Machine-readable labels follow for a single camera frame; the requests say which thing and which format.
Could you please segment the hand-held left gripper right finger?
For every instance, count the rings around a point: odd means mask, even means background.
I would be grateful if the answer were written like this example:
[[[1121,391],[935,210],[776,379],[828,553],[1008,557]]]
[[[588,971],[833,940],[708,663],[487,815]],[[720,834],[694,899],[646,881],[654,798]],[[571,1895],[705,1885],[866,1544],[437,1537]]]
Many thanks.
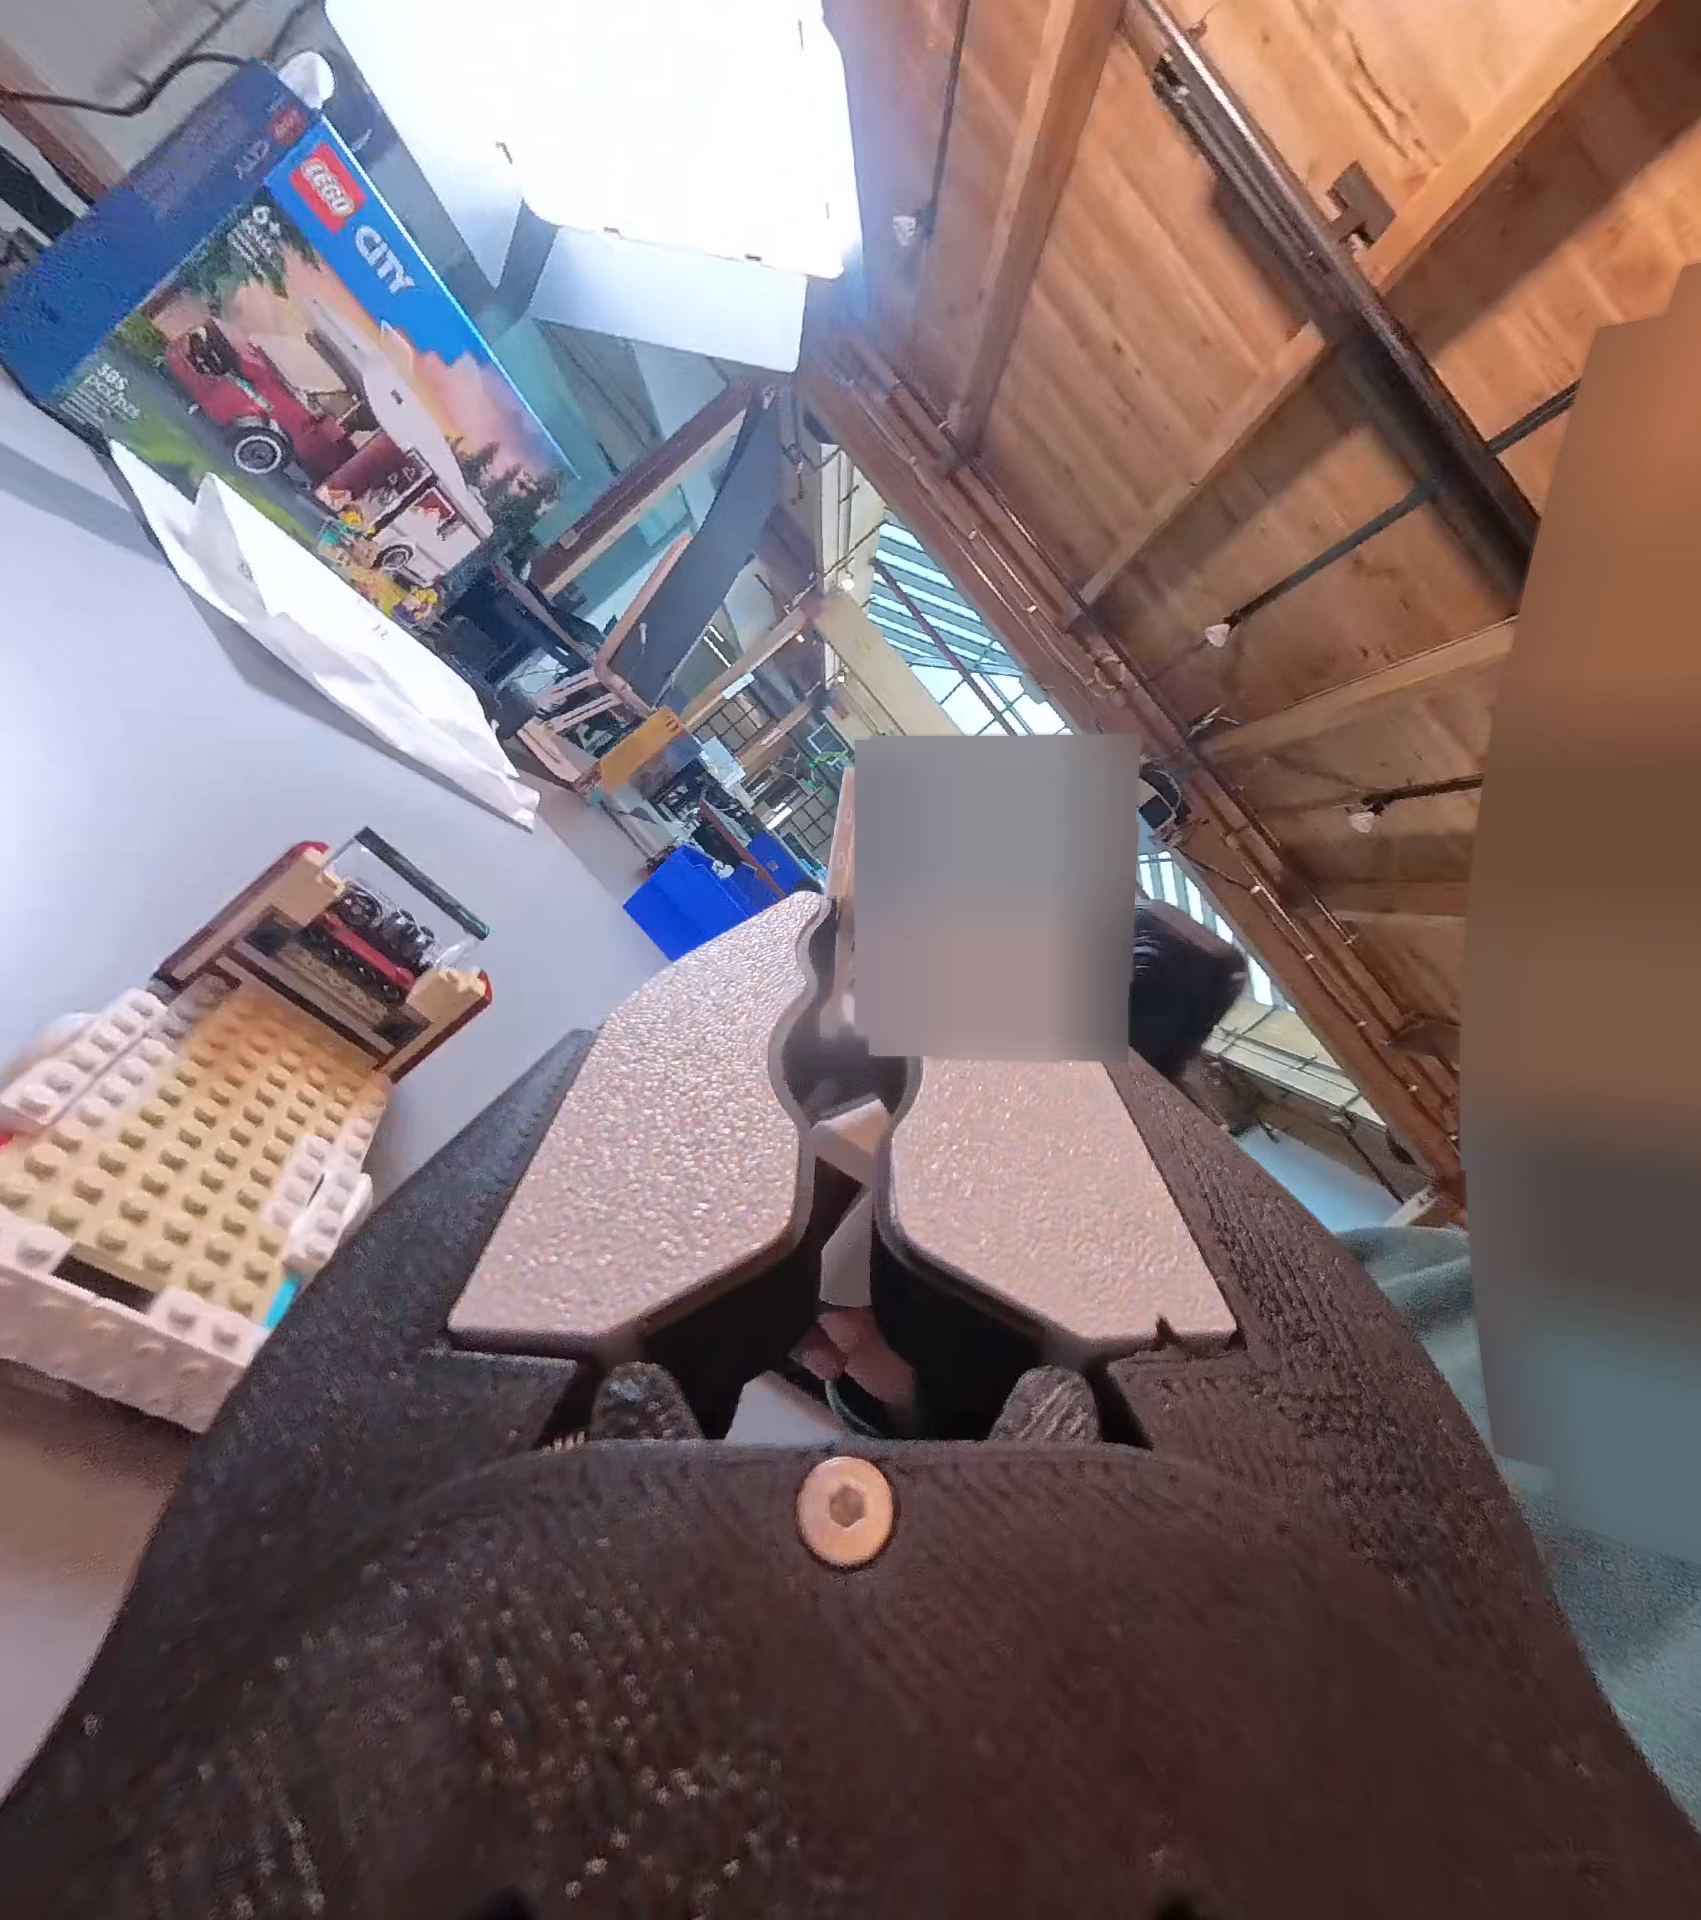
[[[1211,1356],[1239,1335],[1103,1064],[920,1062],[877,1213],[904,1267],[1052,1364]]]

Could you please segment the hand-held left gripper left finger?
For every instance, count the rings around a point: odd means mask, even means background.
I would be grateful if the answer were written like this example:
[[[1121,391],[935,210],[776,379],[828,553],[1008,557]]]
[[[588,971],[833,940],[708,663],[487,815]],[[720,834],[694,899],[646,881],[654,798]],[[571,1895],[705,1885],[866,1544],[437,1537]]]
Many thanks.
[[[782,900],[611,1013],[451,1311],[457,1342],[642,1342],[799,1247],[815,1159],[785,1044],[826,913]]]

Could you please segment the white panel brick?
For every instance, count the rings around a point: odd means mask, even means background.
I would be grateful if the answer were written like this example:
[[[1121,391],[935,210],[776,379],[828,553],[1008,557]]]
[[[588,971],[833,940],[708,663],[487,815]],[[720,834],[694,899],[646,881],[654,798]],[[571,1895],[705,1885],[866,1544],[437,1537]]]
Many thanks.
[[[857,1188],[875,1191],[892,1118],[892,1113],[875,1096],[819,1117],[809,1128],[813,1163]]]

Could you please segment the toy brick truck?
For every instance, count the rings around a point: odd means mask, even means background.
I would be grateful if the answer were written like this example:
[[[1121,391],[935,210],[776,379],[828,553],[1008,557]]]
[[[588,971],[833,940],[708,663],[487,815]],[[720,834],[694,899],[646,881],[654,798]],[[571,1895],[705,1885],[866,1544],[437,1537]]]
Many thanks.
[[[361,829],[295,845],[0,1080],[0,1362],[200,1434],[371,1213],[488,925]]]

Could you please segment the blue bin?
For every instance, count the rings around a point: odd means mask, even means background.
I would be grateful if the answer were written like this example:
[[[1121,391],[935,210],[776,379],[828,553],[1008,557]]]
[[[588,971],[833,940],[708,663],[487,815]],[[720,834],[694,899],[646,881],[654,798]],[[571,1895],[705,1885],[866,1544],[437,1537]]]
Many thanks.
[[[750,864],[725,867],[686,843],[654,867],[623,911],[675,963],[780,900],[782,894]]]

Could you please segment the white paper bag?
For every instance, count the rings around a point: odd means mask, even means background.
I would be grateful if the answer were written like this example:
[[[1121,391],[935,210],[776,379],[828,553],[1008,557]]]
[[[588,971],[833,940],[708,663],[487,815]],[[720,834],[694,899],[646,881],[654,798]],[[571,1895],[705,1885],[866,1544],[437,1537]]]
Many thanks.
[[[224,480],[206,476],[186,496],[126,446],[110,445],[110,458],[166,562],[200,602],[383,747],[533,833],[538,796],[451,665]]]

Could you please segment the blue toy set box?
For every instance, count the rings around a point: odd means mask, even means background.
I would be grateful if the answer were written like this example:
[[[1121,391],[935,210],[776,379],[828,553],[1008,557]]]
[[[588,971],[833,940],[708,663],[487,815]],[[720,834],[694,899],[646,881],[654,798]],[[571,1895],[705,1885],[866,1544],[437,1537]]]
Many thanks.
[[[415,630],[572,479],[357,157],[258,60],[8,278],[0,366],[186,496],[221,480]]]

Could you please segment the softbox light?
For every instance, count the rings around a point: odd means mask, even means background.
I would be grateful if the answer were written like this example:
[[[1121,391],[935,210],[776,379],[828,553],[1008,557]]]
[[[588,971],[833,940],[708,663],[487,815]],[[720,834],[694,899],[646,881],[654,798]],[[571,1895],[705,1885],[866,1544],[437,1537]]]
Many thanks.
[[[503,287],[605,338],[792,375],[862,255],[852,115],[821,5],[336,2],[329,27]]]

